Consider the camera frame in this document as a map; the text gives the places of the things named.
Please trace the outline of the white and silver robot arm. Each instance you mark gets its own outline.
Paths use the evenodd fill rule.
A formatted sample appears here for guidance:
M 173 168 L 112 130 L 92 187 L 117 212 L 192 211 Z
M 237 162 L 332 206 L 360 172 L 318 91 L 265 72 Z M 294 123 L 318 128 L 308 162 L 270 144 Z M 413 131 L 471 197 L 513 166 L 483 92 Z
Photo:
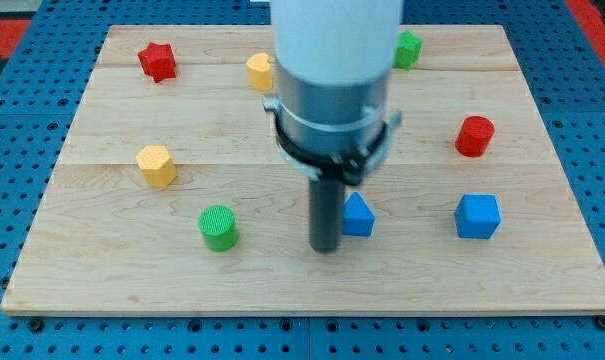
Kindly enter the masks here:
M 313 181 L 355 186 L 385 159 L 401 120 L 387 111 L 401 0 L 272 0 L 277 92 L 284 157 Z

